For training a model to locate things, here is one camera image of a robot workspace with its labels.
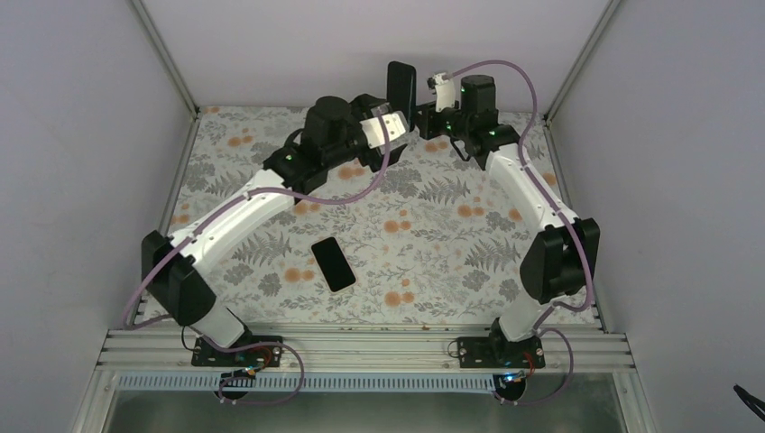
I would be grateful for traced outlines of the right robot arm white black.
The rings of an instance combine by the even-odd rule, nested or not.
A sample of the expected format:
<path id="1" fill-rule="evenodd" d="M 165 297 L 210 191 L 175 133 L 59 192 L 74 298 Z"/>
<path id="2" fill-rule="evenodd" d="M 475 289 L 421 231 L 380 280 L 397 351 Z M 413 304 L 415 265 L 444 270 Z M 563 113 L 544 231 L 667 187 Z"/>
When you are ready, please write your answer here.
<path id="1" fill-rule="evenodd" d="M 428 78 L 434 101 L 417 107 L 414 119 L 424 139 L 441 135 L 463 143 L 458 156 L 475 161 L 517 206 L 534 232 L 522 259 L 522 291 L 494 320 L 487 336 L 459 337 L 463 368 L 543 367 L 542 323 L 557 309 L 590 307 L 600 228 L 581 219 L 554 195 L 521 143 L 520 134 L 499 120 L 494 79 L 446 72 Z"/>

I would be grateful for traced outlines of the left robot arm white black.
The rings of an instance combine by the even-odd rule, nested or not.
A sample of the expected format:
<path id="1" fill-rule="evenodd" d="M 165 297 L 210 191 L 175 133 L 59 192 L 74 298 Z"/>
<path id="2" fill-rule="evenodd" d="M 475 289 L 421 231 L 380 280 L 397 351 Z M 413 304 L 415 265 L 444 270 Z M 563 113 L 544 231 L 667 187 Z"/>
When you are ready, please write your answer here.
<path id="1" fill-rule="evenodd" d="M 304 125 L 229 198 L 170 235 L 152 231 L 143 239 L 137 292 L 150 293 L 168 317 L 194 329 L 225 363 L 243 363 L 251 353 L 250 331 L 217 298 L 206 275 L 258 226 L 298 202 L 339 206 L 371 193 L 401 157 L 403 149 L 392 143 L 413 129 L 414 109 L 413 102 L 396 97 L 319 98 Z M 352 160 L 374 172 L 368 187 L 348 198 L 312 196 L 331 170 Z"/>

